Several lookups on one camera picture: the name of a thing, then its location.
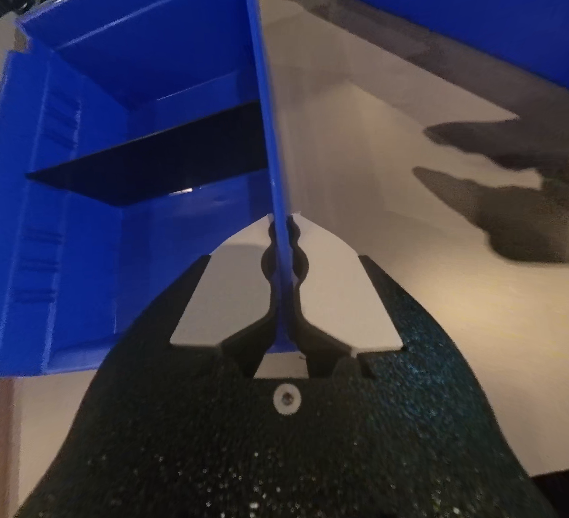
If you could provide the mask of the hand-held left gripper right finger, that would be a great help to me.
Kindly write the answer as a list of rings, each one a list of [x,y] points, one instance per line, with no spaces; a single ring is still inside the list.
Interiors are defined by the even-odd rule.
[[[367,375],[367,354],[403,350],[380,295],[359,254],[337,235],[301,214],[287,219],[293,253],[291,337],[309,376],[332,376],[339,363]]]

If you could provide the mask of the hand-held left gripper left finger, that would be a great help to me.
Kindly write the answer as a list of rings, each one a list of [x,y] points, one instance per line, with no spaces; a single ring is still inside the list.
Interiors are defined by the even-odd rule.
[[[210,254],[170,344],[219,352],[253,378],[276,338],[275,271],[274,218],[268,214]]]

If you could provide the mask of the blue bin with black divider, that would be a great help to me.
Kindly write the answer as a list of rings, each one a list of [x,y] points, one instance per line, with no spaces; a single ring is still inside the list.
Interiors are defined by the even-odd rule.
[[[1,73],[1,378],[95,370],[202,255],[286,209],[258,0],[48,0]],[[26,174],[260,101],[268,166],[126,207]]]

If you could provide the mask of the black bin divider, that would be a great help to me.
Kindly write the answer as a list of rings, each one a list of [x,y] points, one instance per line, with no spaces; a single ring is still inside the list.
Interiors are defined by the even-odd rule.
[[[26,178],[121,208],[267,166],[261,103],[253,101]]]

